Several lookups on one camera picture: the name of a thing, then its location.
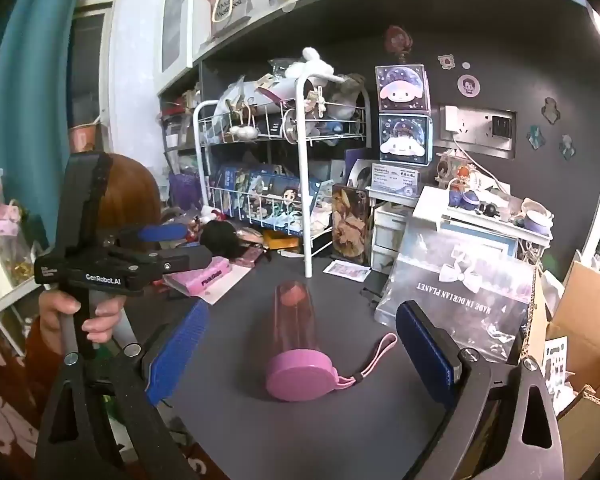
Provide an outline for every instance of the teal curtain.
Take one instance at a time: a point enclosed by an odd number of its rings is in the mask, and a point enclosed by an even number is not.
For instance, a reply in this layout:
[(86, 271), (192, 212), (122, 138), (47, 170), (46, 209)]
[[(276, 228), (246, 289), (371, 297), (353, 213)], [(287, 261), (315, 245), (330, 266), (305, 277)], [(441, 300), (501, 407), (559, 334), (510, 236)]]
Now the teal curtain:
[(76, 0), (17, 0), (0, 30), (0, 168), (7, 200), (53, 243), (69, 155), (67, 61)]

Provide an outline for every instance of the bolt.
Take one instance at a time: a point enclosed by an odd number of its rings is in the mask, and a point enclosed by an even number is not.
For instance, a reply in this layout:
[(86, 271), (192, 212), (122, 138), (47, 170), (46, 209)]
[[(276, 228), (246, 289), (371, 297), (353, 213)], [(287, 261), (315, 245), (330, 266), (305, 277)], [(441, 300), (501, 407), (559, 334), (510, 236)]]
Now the bolt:
[(76, 352), (71, 352), (64, 356), (64, 364), (67, 366), (75, 365), (78, 362), (78, 354)]
[(138, 343), (131, 343), (125, 346), (125, 355), (127, 357), (136, 357), (141, 350), (142, 347)]
[(522, 364), (525, 365), (525, 368), (530, 372), (535, 372), (538, 370), (538, 363), (536, 363), (531, 357), (525, 357), (522, 359)]
[(473, 348), (465, 348), (461, 351), (462, 357), (471, 363), (475, 363), (479, 358), (480, 354)]

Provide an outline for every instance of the pink water bottle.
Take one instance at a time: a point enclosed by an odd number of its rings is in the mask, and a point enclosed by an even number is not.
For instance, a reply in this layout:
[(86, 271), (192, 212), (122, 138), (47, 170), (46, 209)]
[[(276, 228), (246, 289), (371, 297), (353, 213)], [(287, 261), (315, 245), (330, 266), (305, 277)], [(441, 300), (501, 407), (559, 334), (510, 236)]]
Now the pink water bottle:
[(274, 357), (267, 367), (267, 391), (281, 400), (312, 400), (338, 384), (331, 359), (318, 349), (314, 306), (306, 286), (285, 282), (276, 288)]

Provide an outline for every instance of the pink strap loop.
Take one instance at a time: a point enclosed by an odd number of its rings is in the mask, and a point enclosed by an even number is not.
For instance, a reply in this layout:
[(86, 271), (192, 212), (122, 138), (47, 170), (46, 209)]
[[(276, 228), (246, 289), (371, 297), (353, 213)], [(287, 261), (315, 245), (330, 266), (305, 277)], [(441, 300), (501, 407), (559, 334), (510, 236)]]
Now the pink strap loop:
[[(362, 370), (360, 372), (360, 376), (362, 376), (362, 378), (364, 379), (366, 376), (368, 376), (373, 369), (376, 367), (376, 365), (378, 364), (378, 361), (381, 359), (381, 357), (386, 354), (389, 350), (391, 350), (391, 348), (393, 348), (395, 346), (395, 344), (398, 341), (398, 336), (395, 335), (392, 332), (389, 332), (388, 334), (386, 334), (380, 341), (380, 344), (378, 345), (378, 350), (376, 351), (376, 356), (371, 360), (371, 362), (368, 364), (368, 366)], [(338, 383), (336, 384), (336, 390), (344, 390), (345, 388), (349, 388), (350, 386), (353, 386), (354, 384), (356, 384), (356, 382), (360, 382), (359, 380), (357, 380), (355, 377), (341, 377), (338, 376)]]

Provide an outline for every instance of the blue gripper pad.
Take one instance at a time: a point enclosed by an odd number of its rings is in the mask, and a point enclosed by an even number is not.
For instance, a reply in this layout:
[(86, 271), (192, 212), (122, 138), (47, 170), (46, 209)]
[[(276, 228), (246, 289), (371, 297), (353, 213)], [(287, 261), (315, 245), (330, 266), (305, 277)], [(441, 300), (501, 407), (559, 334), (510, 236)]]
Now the blue gripper pad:
[(152, 405), (175, 390), (189, 358), (205, 333), (208, 303), (197, 300), (184, 319), (165, 328), (142, 359), (146, 394)]
[[(459, 369), (454, 370), (445, 355), (445, 349), (437, 341), (442, 331), (432, 325), (415, 301), (405, 301), (398, 307), (395, 329), (429, 395), (447, 408), (453, 406), (454, 384), (459, 379)], [(451, 342), (457, 353), (458, 346)]]
[(138, 231), (138, 238), (143, 242), (167, 242), (182, 240), (187, 236), (187, 226), (184, 224), (149, 225)]

